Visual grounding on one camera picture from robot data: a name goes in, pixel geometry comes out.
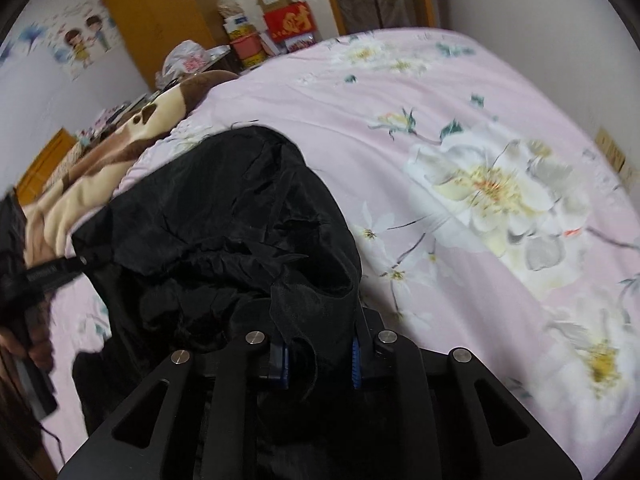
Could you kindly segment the person's left hand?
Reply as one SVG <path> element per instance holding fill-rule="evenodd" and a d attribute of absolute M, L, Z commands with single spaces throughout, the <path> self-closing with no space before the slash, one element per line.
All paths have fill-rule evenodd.
<path fill-rule="evenodd" d="M 45 373 L 50 373 L 54 367 L 53 347 L 50 339 L 50 330 L 45 325 L 40 325 L 30 331 L 32 345 L 26 349 L 17 338 L 5 328 L 0 332 L 1 347 L 8 350 L 12 356 L 20 359 L 29 358 L 36 367 Z"/>

